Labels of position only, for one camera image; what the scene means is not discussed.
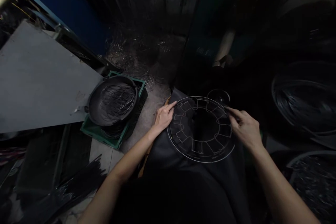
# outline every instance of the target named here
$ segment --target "forearm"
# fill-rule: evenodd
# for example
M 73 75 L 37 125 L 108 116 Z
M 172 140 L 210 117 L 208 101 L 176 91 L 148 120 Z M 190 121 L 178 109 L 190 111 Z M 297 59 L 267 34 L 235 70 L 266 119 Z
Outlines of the forearm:
M 320 223 L 282 175 L 264 147 L 251 150 L 276 223 Z
M 108 223 L 119 196 L 121 186 L 129 179 L 137 165 L 161 131 L 152 127 L 116 164 L 95 197 L 84 211 L 79 223 Z
M 118 179 L 121 183 L 126 182 L 132 175 L 141 159 L 144 157 L 148 148 L 154 142 L 155 138 L 161 133 L 156 127 L 152 127 L 123 158 L 116 164 L 108 175 Z

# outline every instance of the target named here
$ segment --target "wire basket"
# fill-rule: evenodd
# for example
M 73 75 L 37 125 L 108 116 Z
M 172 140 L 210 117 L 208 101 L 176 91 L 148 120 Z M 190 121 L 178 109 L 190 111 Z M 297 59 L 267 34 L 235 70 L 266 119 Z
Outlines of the wire basket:
M 197 162 L 218 162 L 235 147 L 228 113 L 206 97 L 193 96 L 178 101 L 167 130 L 176 149 Z

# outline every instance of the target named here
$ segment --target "hand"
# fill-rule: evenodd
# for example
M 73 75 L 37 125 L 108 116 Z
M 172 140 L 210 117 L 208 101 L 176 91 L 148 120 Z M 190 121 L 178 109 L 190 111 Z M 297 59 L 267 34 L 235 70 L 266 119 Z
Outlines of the hand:
M 250 151 L 263 148 L 258 121 L 246 111 L 239 111 L 229 107 L 226 107 L 226 109 L 230 112 L 229 118 L 232 131 L 240 141 L 242 141 L 245 147 Z
M 155 123 L 153 125 L 154 128 L 162 132 L 165 128 L 168 127 L 173 119 L 174 106 L 176 105 L 176 103 L 177 101 L 174 101 L 173 103 L 169 105 L 164 105 L 157 110 Z

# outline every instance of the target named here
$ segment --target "fingers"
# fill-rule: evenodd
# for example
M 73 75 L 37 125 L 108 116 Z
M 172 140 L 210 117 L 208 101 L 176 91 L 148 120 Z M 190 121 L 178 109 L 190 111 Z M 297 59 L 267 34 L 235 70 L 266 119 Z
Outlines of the fingers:
M 177 101 L 174 101 L 173 103 L 169 104 L 167 109 L 171 110 L 175 105 L 176 105 Z
M 165 110 L 165 111 L 169 111 L 171 110 L 171 108 L 173 108 L 175 105 L 176 105 L 177 101 L 174 101 L 173 103 L 171 104 L 167 104 L 167 105 L 164 105 L 160 108 L 160 110 Z
M 233 115 L 229 114 L 229 119 L 230 119 L 232 128 L 239 128 L 239 123 L 237 122 L 237 120 L 234 118 Z
M 236 109 L 233 109 L 233 108 L 230 108 L 230 107 L 225 107 L 225 108 L 227 110 L 229 110 L 230 113 L 233 114 L 234 116 L 236 116 L 237 118 L 239 118 L 239 119 L 244 118 L 244 115 L 239 110 L 236 110 Z
M 244 116 L 250 116 L 250 114 L 247 113 L 245 110 L 242 110 L 241 113 L 242 113 Z
M 168 113 L 168 117 L 169 117 L 170 119 L 172 119 L 172 118 L 173 118 L 173 114 L 174 114 L 174 108 L 172 108 L 172 109 L 169 111 L 169 113 Z

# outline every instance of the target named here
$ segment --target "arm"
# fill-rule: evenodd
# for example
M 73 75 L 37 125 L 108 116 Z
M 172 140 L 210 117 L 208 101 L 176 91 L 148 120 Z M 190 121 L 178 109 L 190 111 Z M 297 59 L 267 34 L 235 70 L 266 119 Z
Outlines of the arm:
M 78 223 L 108 223 L 121 186 L 129 179 L 155 138 L 173 118 L 176 101 L 158 109 L 151 129 L 130 149 L 112 169 L 97 191 Z
M 227 109 L 230 111 L 229 117 L 233 132 L 254 158 L 274 221 L 286 224 L 320 223 L 282 175 L 264 148 L 259 133 L 259 123 L 246 111 Z

